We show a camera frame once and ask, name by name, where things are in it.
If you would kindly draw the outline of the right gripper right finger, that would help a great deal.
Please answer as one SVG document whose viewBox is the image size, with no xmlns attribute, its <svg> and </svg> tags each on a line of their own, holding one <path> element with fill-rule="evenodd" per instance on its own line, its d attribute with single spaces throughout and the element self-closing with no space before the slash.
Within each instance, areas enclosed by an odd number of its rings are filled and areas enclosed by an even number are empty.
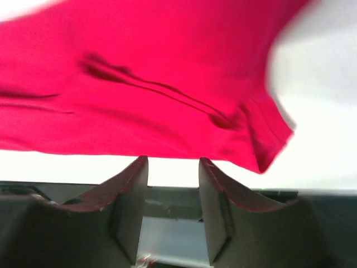
<svg viewBox="0 0 357 268">
<path fill-rule="evenodd" d="M 335 258 L 305 198 L 281 203 L 199 161 L 199 194 L 213 267 L 334 267 Z"/>
</svg>

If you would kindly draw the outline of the red polo shirt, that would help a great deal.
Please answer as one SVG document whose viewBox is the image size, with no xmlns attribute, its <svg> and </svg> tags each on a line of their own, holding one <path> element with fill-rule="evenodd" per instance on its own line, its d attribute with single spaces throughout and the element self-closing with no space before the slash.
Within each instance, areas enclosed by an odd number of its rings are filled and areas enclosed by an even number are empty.
<svg viewBox="0 0 357 268">
<path fill-rule="evenodd" d="M 269 51 L 307 1 L 61 1 L 1 22 L 1 148 L 230 161 L 292 130 Z"/>
</svg>

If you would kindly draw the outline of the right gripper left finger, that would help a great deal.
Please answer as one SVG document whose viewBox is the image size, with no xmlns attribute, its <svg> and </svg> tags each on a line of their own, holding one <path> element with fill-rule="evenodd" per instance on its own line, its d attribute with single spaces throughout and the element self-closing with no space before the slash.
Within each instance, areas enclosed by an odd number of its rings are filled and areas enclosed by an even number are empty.
<svg viewBox="0 0 357 268">
<path fill-rule="evenodd" d="M 63 203 L 35 183 L 1 182 L 1 266 L 134 266 L 147 182 L 147 156 Z"/>
</svg>

